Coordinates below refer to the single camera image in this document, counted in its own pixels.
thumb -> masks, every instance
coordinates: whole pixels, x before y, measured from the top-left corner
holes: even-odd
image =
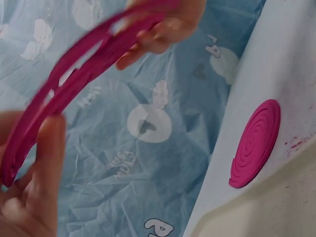
[[[57,198],[65,155],[66,122],[63,116],[48,118],[38,134],[34,183],[40,194]]]

red stain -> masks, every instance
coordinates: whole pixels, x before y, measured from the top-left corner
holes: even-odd
[[[295,145],[291,146],[291,149],[297,148],[298,146],[302,145],[304,142],[300,141],[298,143],[296,143]]]
[[[300,139],[298,142],[296,142],[295,144],[293,144],[293,145],[290,147],[290,149],[287,150],[287,152],[286,152],[287,157],[290,156],[290,154],[291,154],[292,151],[294,151],[294,150],[295,150],[295,151],[298,151],[298,150],[301,148],[301,145],[304,144],[304,143],[306,143],[307,141],[309,141],[312,136],[313,136],[313,135],[311,135],[310,137],[305,137],[305,138],[303,138],[303,139]],[[292,140],[291,140],[291,143],[292,143],[295,139],[297,139],[297,137],[293,137]]]

blue plastic sheet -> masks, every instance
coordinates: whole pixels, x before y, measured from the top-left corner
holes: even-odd
[[[58,236],[182,235],[263,4],[209,0],[189,39],[110,68],[75,98],[65,111]],[[0,0],[0,109],[24,108],[62,53],[124,5]]]

white cartoon character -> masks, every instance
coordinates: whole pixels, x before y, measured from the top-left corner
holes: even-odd
[[[9,31],[9,25],[8,24],[3,24],[0,26],[0,39],[3,39],[6,34],[8,34]]]
[[[37,19],[34,23],[34,41],[28,43],[25,51],[20,54],[21,58],[34,61],[41,53],[48,50],[52,36],[52,28],[43,19]]]
[[[103,10],[99,0],[74,0],[73,18],[82,29],[91,30],[103,18]]]
[[[169,115],[164,111],[167,104],[167,82],[161,80],[153,90],[153,104],[141,104],[129,114],[129,132],[144,142],[160,143],[168,140],[172,125]]]
[[[208,35],[208,37],[214,43],[212,47],[208,45],[205,47],[205,50],[212,54],[211,66],[218,75],[225,78],[227,84],[233,84],[239,62],[238,57],[229,49],[218,47],[216,45],[217,39],[214,36]]]

cartoon print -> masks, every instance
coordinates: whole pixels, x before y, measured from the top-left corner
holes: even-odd
[[[204,65],[202,63],[198,64],[195,70],[193,71],[193,75],[201,80],[206,80],[206,75],[204,73]]]
[[[173,232],[174,227],[159,219],[150,219],[145,223],[146,229],[154,229],[155,235],[150,234],[149,237],[167,237]]]
[[[3,24],[0,26],[0,39],[3,39],[6,34],[8,34],[9,31],[9,25],[8,24]]]
[[[76,24],[88,31],[102,20],[103,10],[99,0],[74,0],[72,15]]]
[[[212,54],[210,58],[211,66],[218,75],[225,79],[227,84],[233,84],[239,62],[238,57],[229,49],[218,47],[216,45],[217,39],[214,36],[208,35],[208,37],[214,43],[213,46],[207,45],[205,47],[205,50]]]
[[[153,104],[138,105],[127,118],[127,129],[144,142],[160,143],[168,140],[172,131],[169,115],[164,111],[168,104],[168,88],[165,80],[153,89]]]
[[[48,50],[52,42],[52,28],[43,20],[37,19],[34,23],[33,38],[35,41],[28,43],[25,51],[20,57],[25,60],[34,61],[41,53]]]

